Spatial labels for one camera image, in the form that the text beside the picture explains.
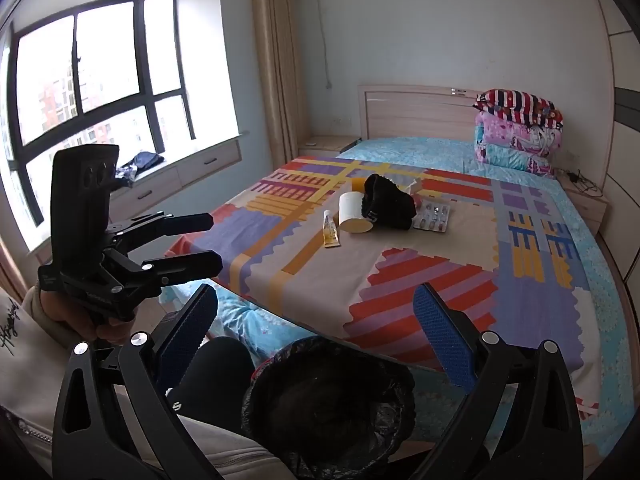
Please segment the person's left hand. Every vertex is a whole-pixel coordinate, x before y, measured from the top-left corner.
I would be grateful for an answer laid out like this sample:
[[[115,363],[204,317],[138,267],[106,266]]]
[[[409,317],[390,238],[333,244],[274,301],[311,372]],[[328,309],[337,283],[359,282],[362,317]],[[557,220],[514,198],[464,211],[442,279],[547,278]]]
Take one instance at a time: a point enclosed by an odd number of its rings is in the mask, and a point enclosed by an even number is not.
[[[60,292],[42,290],[39,296],[43,313],[53,322],[70,326],[83,340],[102,339],[110,344],[123,344],[134,327],[134,321],[122,322],[117,318],[96,324],[77,302]]]

